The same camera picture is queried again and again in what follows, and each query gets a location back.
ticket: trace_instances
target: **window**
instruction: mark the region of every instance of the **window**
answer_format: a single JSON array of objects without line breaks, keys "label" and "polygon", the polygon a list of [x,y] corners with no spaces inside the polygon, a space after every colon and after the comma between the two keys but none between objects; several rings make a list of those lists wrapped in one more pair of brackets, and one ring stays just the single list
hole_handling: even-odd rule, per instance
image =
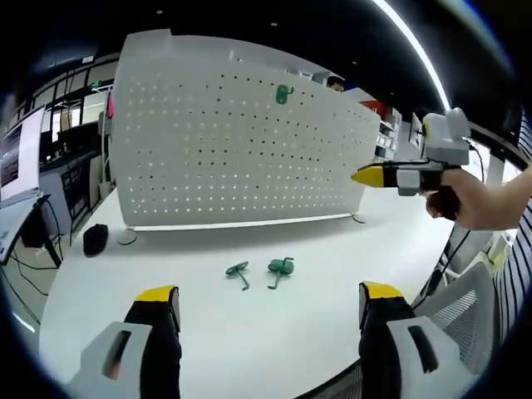
[{"label": "window", "polygon": [[70,110],[55,111],[52,120],[52,141],[57,141],[57,133],[66,131],[80,124],[80,107],[72,107]]},{"label": "window", "polygon": [[512,181],[513,179],[515,179],[520,174],[521,174],[521,171],[517,168],[517,166],[515,166],[514,164],[512,164],[511,162],[507,160],[505,162],[505,170],[502,174],[502,184],[505,185],[509,181]]},{"label": "window", "polygon": [[98,121],[100,112],[104,110],[106,105],[106,96],[107,91],[102,91],[85,97],[82,124]]},{"label": "window", "polygon": [[[521,173],[521,170],[519,170],[514,164],[509,162],[508,160],[505,162],[505,169],[502,174],[502,184],[505,185],[509,181],[512,181],[517,176],[519,176]],[[513,243],[515,240],[515,236],[517,235],[517,229],[509,229],[506,230],[506,233],[510,236],[511,240],[510,242]]]}]

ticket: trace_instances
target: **green hook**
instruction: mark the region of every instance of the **green hook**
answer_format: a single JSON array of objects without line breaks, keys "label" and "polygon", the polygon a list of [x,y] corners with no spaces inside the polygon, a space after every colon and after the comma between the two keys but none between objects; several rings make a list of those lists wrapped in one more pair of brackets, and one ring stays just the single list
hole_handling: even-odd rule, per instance
[{"label": "green hook", "polygon": [[282,106],[288,102],[288,96],[293,93],[292,89],[289,89],[286,85],[277,86],[277,93],[275,95],[275,101]]},{"label": "green hook", "polygon": [[245,285],[242,287],[242,291],[245,291],[246,289],[249,288],[248,280],[246,280],[246,278],[241,273],[241,271],[243,271],[248,266],[248,264],[249,262],[245,261],[245,262],[242,262],[241,264],[231,266],[230,268],[225,270],[225,274],[227,274],[228,276],[232,277],[235,274],[238,274],[238,276],[240,276],[240,278],[243,279]]},{"label": "green hook", "polygon": [[277,289],[281,276],[288,276],[292,274],[293,262],[291,261],[293,261],[293,258],[285,258],[284,260],[274,259],[269,263],[268,270],[277,274],[277,277],[275,278],[275,284],[269,285],[269,289]]}]

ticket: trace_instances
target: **white desk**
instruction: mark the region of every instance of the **white desk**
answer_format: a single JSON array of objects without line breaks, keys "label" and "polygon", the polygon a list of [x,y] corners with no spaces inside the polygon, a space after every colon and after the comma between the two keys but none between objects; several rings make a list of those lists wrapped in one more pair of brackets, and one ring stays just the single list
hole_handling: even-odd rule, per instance
[{"label": "white desk", "polygon": [[[104,253],[87,259],[81,234],[57,273],[42,317],[40,353],[68,382],[80,353],[135,296],[180,288],[183,397],[289,399],[321,385],[358,359],[358,283],[391,283],[412,300],[446,245],[452,222],[434,220],[421,197],[367,189],[351,219],[239,229],[141,233],[116,243],[123,228],[116,191],[86,224],[108,224]],[[276,291],[271,259],[295,258]],[[249,261],[251,284],[224,271]]]}]

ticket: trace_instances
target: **white pegboard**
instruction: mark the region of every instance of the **white pegboard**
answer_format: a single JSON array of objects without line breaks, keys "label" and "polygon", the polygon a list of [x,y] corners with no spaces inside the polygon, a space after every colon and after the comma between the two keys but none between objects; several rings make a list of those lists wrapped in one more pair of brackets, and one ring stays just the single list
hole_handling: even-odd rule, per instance
[{"label": "white pegboard", "polygon": [[[293,87],[285,105],[279,85]],[[130,226],[358,209],[350,175],[372,161],[379,117],[325,86],[209,55],[123,51],[114,97],[111,161]]]}]

